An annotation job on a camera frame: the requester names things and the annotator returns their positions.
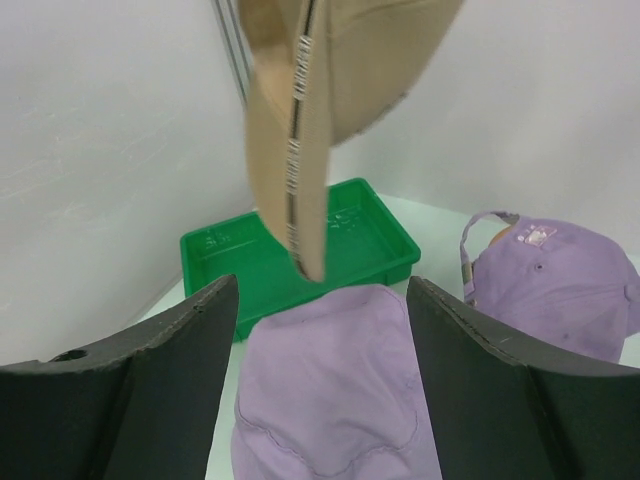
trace cap strap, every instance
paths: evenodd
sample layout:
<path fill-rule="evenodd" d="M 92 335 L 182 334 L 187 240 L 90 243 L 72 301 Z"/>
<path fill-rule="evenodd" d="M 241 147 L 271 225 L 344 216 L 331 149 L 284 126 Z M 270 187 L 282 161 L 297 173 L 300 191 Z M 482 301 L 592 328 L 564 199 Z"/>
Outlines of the cap strap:
<path fill-rule="evenodd" d="M 471 295 L 475 291 L 475 284 L 473 283 L 473 264 L 469 260 L 469 254 L 464 247 L 464 244 L 467 241 L 467 237 L 469 236 L 469 229 L 478 223 L 478 220 L 489 216 L 495 215 L 500 218 L 503 222 L 508 225 L 515 225 L 520 216 L 513 213 L 503 212 L 503 211 L 485 211 L 475 214 L 467 223 L 467 226 L 464 227 L 464 231 L 462 232 L 462 239 L 460 240 L 460 262 L 462 264 L 462 284 L 464 286 L 464 298 L 466 302 L 471 301 Z"/>
<path fill-rule="evenodd" d="M 312 107 L 305 105 L 305 99 L 309 93 L 308 90 L 318 87 L 318 85 L 309 85 L 308 82 L 313 75 L 315 82 L 328 83 L 328 73 L 319 70 L 322 69 L 322 64 L 326 60 L 324 58 L 325 55 L 315 51 L 325 47 L 324 39 L 320 37 L 327 34 L 326 4 L 326 0 L 302 1 L 299 30 L 294 51 L 292 112 L 289 124 L 289 141 L 287 143 L 287 201 L 285 208 L 289 252 L 300 275 L 310 281 L 313 281 L 312 275 L 305 268 L 302 260 L 303 256 L 300 252 L 299 222 L 301 219 L 299 215 L 300 202 L 298 201 L 298 174 L 300 172 L 301 159 L 308 156 L 308 152 L 305 150 L 306 145 L 302 142 L 303 129 L 313 127 L 311 125 L 313 122 L 309 122 L 309 115 L 317 114 L 318 112 L 315 110 L 322 108 L 322 106 L 317 105 Z M 323 100 L 323 103 L 326 103 L 324 108 L 328 108 L 329 100 Z"/>

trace beige cap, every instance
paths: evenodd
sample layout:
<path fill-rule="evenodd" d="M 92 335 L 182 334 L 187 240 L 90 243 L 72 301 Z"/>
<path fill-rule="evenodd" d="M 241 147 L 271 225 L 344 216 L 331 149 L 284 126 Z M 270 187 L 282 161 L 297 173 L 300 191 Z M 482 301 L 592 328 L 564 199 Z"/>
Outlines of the beige cap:
<path fill-rule="evenodd" d="M 307 280 L 325 275 L 329 149 L 404 96 L 461 4 L 238 0 L 254 62 L 249 182 L 263 223 Z"/>

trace cap brim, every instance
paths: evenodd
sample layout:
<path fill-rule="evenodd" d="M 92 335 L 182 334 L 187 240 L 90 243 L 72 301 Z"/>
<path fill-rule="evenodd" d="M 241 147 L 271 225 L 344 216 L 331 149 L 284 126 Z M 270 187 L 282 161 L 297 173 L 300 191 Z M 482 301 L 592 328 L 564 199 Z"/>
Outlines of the cap brim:
<path fill-rule="evenodd" d="M 303 1 L 292 55 L 271 43 L 261 57 L 252 45 L 257 61 L 246 113 L 247 169 L 260 217 L 314 282 L 325 275 L 333 134 L 325 4 Z"/>

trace cap seam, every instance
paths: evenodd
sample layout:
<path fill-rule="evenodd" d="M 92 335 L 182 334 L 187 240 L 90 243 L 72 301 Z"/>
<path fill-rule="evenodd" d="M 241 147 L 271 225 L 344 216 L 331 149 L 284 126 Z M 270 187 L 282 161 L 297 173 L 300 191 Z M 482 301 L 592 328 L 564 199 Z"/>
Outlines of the cap seam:
<path fill-rule="evenodd" d="M 271 434 L 271 432 L 269 430 L 267 430 L 266 428 L 260 427 L 258 425 L 255 425 L 253 423 L 251 423 L 250 421 L 248 421 L 243 415 L 242 412 L 240 411 L 240 405 L 237 405 L 236 408 L 237 411 L 237 416 L 238 419 L 240 421 L 242 421 L 242 423 L 253 429 L 253 430 L 257 430 L 258 432 L 262 433 L 263 435 L 265 435 L 267 437 L 267 439 L 273 444 L 274 447 L 276 447 L 279 451 L 281 451 L 283 454 L 285 455 L 289 455 L 294 457 L 298 462 L 300 462 L 302 465 L 304 465 L 313 475 L 317 476 L 317 477 L 321 477 L 321 478 L 335 478 L 338 475 L 342 475 L 343 473 L 345 473 L 346 471 L 348 471 L 356 462 L 364 460 L 368 457 L 377 455 L 377 454 L 382 454 L 382 453 L 386 453 L 386 452 L 393 452 L 393 453 L 401 453 L 403 450 L 409 448 L 409 446 L 413 443 L 413 441 L 416 439 L 417 434 L 420 430 L 420 423 L 418 422 L 418 412 L 414 410 L 414 422 L 415 422 L 415 426 L 413 429 L 413 432 L 411 433 L 411 436 L 409 437 L 409 440 L 407 440 L 403 445 L 399 446 L 399 447 L 392 447 L 389 445 L 377 445 L 375 447 L 372 447 L 364 452 L 359 453 L 358 455 L 355 456 L 355 458 L 351 459 L 349 461 L 349 463 L 347 464 L 347 466 L 345 468 L 343 468 L 342 470 L 335 472 L 335 473 L 331 473 L 331 474 L 323 474 L 323 473 L 319 473 L 317 472 L 313 467 L 311 467 L 311 465 L 309 465 L 305 459 L 295 450 L 293 450 L 290 447 L 285 447 L 283 445 L 280 445 L 278 443 L 278 441 L 273 437 L 273 435 Z"/>
<path fill-rule="evenodd" d="M 389 9 L 410 8 L 410 7 L 415 7 L 419 4 L 435 4 L 435 3 L 437 3 L 436 0 L 398 0 L 392 4 L 387 3 L 383 5 L 377 5 L 373 8 L 360 10 L 358 12 L 355 12 L 349 15 L 348 17 L 345 17 L 344 19 L 341 19 L 340 29 L 337 31 L 334 31 L 332 28 L 327 33 L 329 35 L 329 38 L 332 41 L 336 41 L 336 45 L 339 45 L 341 41 L 341 37 L 344 35 L 344 33 L 347 30 L 350 30 L 352 28 L 353 23 L 363 21 L 369 14 L 379 13 L 381 11 L 389 10 Z"/>

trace purple cap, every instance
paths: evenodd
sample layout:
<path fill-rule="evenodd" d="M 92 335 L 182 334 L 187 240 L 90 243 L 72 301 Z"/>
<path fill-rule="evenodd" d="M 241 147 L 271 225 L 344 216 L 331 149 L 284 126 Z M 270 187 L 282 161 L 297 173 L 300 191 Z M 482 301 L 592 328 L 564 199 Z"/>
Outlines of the purple cap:
<path fill-rule="evenodd" d="M 486 215 L 512 228 L 469 261 L 469 228 Z M 617 363 L 640 331 L 640 277 L 613 240 L 577 225 L 507 212 L 471 218 L 460 242 L 465 301 L 556 347 Z"/>
<path fill-rule="evenodd" d="M 380 285 L 261 320 L 235 413 L 236 480 L 442 478 L 406 301 Z"/>

